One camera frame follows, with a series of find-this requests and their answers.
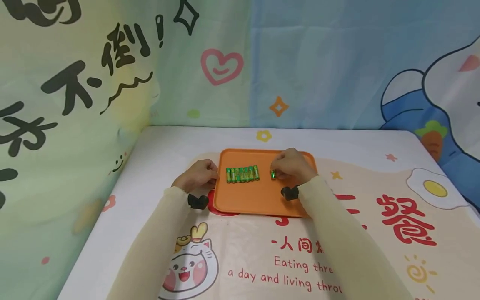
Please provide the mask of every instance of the beige sleeve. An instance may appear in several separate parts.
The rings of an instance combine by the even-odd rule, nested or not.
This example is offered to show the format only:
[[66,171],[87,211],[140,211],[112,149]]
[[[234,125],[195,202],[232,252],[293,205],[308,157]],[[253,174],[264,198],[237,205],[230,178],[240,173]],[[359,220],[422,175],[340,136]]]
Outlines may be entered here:
[[380,247],[320,176],[299,187],[326,257],[352,300],[412,300]]
[[164,191],[128,250],[107,300],[158,298],[178,233],[189,212],[187,197],[187,193],[177,187]]

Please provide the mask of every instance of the fried egg illustration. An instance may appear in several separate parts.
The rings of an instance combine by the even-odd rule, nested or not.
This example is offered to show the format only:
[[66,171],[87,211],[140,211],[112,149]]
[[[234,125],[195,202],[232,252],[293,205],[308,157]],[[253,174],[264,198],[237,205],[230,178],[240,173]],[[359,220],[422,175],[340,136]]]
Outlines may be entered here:
[[428,204],[441,209],[468,206],[447,176],[415,168],[407,179],[407,185]]

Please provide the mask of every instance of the orange tray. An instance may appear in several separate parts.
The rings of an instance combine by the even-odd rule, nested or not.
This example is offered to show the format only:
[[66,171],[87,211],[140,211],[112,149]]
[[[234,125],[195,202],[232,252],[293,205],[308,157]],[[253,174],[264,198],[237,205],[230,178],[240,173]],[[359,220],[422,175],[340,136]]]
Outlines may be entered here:
[[[281,194],[285,186],[293,188],[296,179],[271,179],[270,164],[280,150],[225,149],[220,153],[214,207],[225,213],[268,216],[309,217],[298,199],[287,201]],[[302,152],[309,164],[317,170],[310,153]],[[227,168],[258,166],[260,180],[228,183]]]

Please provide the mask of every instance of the fabric backdrop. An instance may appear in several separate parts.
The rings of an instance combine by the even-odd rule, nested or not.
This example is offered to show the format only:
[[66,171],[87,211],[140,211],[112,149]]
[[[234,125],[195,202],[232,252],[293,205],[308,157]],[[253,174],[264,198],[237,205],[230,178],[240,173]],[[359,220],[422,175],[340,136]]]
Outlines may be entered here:
[[479,207],[478,11],[2,0],[0,299],[56,298],[148,124],[409,130]]

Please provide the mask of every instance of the hand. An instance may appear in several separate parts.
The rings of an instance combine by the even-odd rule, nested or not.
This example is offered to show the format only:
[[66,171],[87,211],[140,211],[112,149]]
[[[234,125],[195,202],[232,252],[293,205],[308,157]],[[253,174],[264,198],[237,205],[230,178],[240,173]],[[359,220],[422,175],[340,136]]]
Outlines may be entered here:
[[318,173],[315,172],[303,154],[295,148],[289,148],[278,154],[270,165],[275,170],[278,179],[285,179],[288,176],[294,176],[300,181],[300,184],[309,182]]
[[218,178],[218,168],[210,159],[197,160],[188,170],[177,177],[172,186],[184,190],[187,194],[205,186],[208,189],[215,187]]

